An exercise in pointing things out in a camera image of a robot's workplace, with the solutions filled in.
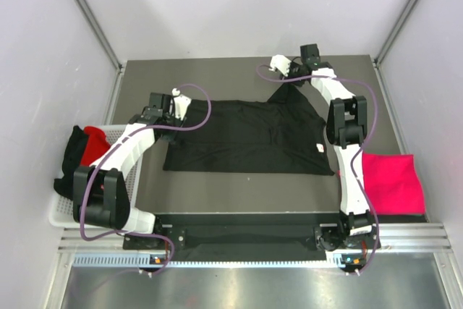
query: white wall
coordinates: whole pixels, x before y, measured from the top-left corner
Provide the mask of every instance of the white wall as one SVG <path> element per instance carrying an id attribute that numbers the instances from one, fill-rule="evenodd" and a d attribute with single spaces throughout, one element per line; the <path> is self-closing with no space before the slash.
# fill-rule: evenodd
<path id="1" fill-rule="evenodd" d="M 2 308 L 38 308 L 61 232 L 48 222 L 72 125 L 99 124 L 115 71 L 73 0 L 0 0 Z"/>
<path id="2" fill-rule="evenodd" d="M 376 55 L 406 0 L 88 0 L 119 59 Z"/>
<path id="3" fill-rule="evenodd" d="M 383 64 L 431 218 L 463 268 L 463 3 L 420 0 Z"/>

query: black t-shirt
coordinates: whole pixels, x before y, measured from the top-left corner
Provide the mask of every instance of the black t-shirt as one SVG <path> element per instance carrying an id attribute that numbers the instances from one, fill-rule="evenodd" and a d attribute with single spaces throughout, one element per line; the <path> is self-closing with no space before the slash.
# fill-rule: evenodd
<path id="1" fill-rule="evenodd" d="M 201 123 L 207 110 L 206 101 L 192 101 L 184 127 Z M 332 175 L 325 124 L 287 83 L 265 103 L 212 101 L 209 121 L 198 130 L 178 132 L 169 144 L 163 169 Z"/>

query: white basket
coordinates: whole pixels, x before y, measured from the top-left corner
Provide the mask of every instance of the white basket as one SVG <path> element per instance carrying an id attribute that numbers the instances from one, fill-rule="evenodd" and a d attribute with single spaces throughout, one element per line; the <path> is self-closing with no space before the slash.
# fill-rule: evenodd
<path id="1" fill-rule="evenodd" d="M 111 145 L 116 142 L 122 135 L 125 129 L 124 125 L 111 125 L 111 126 L 98 126 L 106 134 L 106 139 Z M 137 198 L 138 182 L 140 181 L 140 172 L 142 167 L 143 155 L 141 155 L 138 162 L 133 166 L 132 170 L 125 179 L 125 186 L 129 194 L 130 206 L 135 206 Z M 79 228 L 79 224 L 74 221 L 72 217 L 72 201 L 60 196 L 54 192 L 51 201 L 50 214 L 48 220 L 53 226 L 64 228 Z M 97 226 L 85 225 L 85 228 L 101 228 Z"/>

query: black garment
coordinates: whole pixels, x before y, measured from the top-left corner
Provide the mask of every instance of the black garment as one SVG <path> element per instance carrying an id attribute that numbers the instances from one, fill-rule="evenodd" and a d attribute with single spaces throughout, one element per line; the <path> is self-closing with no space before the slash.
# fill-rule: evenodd
<path id="1" fill-rule="evenodd" d="M 207 110 L 206 101 L 192 101 L 184 127 L 200 123 Z M 306 97 L 288 83 L 266 103 L 213 101 L 203 127 L 178 132 L 163 169 L 332 175 L 325 124 Z M 322 153 L 317 144 L 323 146 Z"/>
<path id="2" fill-rule="evenodd" d="M 66 150 L 64 150 L 63 158 L 63 173 L 61 179 L 55 179 L 53 188 L 55 191 L 65 198 L 72 200 L 72 185 L 74 183 L 74 172 L 80 165 L 80 161 L 87 147 L 88 135 L 84 133 L 79 126 L 74 126 L 72 134 L 67 142 Z"/>

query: pink cloth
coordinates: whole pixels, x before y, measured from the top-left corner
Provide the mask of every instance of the pink cloth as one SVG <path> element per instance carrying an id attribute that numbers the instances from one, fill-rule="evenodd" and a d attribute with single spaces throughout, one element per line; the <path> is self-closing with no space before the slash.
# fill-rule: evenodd
<path id="1" fill-rule="evenodd" d="M 365 191 L 378 215 L 424 214 L 425 199 L 413 155 L 363 153 Z"/>

